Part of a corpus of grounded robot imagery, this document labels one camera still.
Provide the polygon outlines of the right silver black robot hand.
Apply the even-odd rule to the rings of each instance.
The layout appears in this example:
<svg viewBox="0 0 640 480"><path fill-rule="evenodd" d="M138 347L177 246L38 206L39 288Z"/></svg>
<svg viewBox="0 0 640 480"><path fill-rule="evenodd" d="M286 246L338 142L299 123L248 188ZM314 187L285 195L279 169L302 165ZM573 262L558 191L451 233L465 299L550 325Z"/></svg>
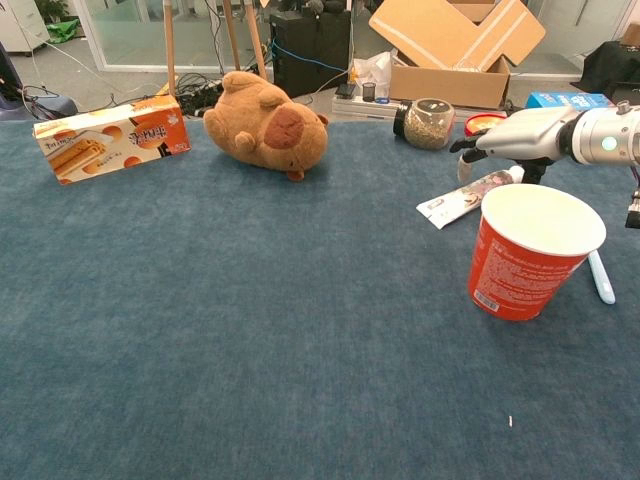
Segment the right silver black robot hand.
<svg viewBox="0 0 640 480"><path fill-rule="evenodd" d="M522 109L492 128L454 141L460 154L457 179L470 182L472 165L485 158L505 158L523 168L522 182L538 184L546 168L571 153L571 139L582 115L572 107Z"/></svg>

